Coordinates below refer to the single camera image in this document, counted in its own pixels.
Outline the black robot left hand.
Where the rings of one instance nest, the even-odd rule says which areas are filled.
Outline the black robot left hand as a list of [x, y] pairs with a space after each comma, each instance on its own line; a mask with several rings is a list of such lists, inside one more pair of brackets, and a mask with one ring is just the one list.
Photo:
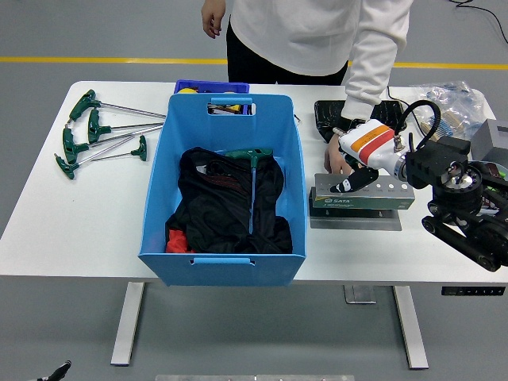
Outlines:
[[37, 378], [37, 381], [60, 381], [65, 377], [71, 366], [72, 362], [70, 360], [66, 360], [51, 375]]

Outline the person's right hand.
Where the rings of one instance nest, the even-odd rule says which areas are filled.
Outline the person's right hand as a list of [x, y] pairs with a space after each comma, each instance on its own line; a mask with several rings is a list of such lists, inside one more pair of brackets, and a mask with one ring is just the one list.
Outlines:
[[205, 0], [202, 8], [202, 28], [204, 33], [215, 39], [221, 35], [221, 22], [225, 16], [226, 1], [225, 0]]

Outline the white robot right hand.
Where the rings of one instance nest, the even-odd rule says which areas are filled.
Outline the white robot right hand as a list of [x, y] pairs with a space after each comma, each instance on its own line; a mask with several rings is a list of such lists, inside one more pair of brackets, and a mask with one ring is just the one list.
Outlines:
[[407, 147], [402, 137], [381, 121], [370, 119], [348, 132], [334, 128], [343, 157], [352, 157], [360, 165], [337, 185], [330, 187], [332, 193], [359, 191], [376, 181], [379, 170], [406, 182]]

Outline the person's left hand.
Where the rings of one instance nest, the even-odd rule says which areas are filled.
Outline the person's left hand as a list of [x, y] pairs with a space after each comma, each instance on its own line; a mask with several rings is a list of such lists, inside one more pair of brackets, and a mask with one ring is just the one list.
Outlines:
[[350, 175], [353, 172], [339, 151], [338, 135], [336, 134], [331, 137], [325, 150], [324, 168], [331, 174]]

